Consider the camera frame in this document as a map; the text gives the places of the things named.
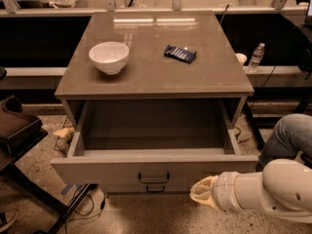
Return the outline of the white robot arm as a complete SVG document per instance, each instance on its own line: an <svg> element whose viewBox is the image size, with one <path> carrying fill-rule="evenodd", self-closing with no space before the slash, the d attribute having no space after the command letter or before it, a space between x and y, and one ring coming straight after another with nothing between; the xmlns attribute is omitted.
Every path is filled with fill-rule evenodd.
<svg viewBox="0 0 312 234"><path fill-rule="evenodd" d="M312 222L312 170L289 159L276 159L262 172L224 172L195 183L190 198L220 212L259 211L294 222Z"/></svg>

